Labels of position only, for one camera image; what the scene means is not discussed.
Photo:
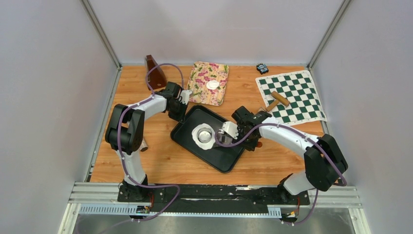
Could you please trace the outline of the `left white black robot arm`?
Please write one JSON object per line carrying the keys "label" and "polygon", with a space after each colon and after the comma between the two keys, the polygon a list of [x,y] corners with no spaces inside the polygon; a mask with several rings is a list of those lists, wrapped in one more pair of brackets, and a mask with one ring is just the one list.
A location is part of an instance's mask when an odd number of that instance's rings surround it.
{"label": "left white black robot arm", "polygon": [[169,118],[183,122],[191,94],[190,90],[169,81],[164,89],[152,90],[145,100],[114,107],[105,141],[116,151],[121,161],[124,171],[121,185],[123,194],[130,193],[137,201],[148,198],[151,186],[148,185],[139,153],[145,121],[158,113],[167,113]]}

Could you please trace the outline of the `wooden handled metal scraper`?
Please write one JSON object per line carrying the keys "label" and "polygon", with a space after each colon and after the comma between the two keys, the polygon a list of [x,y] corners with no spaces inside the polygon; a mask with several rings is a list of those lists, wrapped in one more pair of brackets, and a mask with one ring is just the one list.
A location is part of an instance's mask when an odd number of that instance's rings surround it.
{"label": "wooden handled metal scraper", "polygon": [[240,139],[233,139],[229,136],[218,136],[215,143],[213,144],[213,148],[216,147],[241,147],[248,151],[255,151],[256,148],[261,148],[263,144],[257,138],[245,138],[242,137]]}

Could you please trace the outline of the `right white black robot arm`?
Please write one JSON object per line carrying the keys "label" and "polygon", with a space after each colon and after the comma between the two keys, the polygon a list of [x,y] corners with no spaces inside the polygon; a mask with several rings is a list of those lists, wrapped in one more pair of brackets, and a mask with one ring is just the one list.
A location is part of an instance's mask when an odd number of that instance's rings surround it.
{"label": "right white black robot arm", "polygon": [[283,203],[293,202],[303,191],[317,189],[326,192],[339,179],[341,185],[346,186],[343,173],[348,169],[348,163],[331,135],[319,137],[307,134],[280,123],[268,112],[254,114],[244,106],[238,108],[232,118],[235,122],[224,123],[223,132],[233,139],[234,144],[253,151],[258,147],[259,139],[265,138],[302,156],[304,170],[287,176],[279,183],[278,197]]}

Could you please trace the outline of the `black baking tray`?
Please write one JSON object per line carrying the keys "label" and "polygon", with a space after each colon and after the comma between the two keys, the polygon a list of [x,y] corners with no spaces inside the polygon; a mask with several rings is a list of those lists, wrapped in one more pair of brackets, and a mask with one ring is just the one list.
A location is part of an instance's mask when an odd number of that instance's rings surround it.
{"label": "black baking tray", "polygon": [[208,124],[213,130],[218,130],[227,119],[203,105],[193,106],[185,115],[184,122],[178,123],[170,137],[178,145],[203,160],[221,173],[230,172],[244,152],[241,146],[226,148],[214,147],[201,149],[192,138],[192,130],[200,124]]}

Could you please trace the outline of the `wooden pastry roller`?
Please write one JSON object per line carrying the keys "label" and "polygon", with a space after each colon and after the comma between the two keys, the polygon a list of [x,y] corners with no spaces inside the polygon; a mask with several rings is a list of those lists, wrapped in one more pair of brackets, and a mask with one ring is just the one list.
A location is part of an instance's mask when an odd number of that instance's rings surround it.
{"label": "wooden pastry roller", "polygon": [[281,107],[289,107],[291,102],[280,93],[275,91],[270,92],[270,94],[266,95],[264,92],[260,92],[262,98],[267,106],[261,106],[257,111],[266,111],[267,113],[274,115],[276,111],[281,110]]}

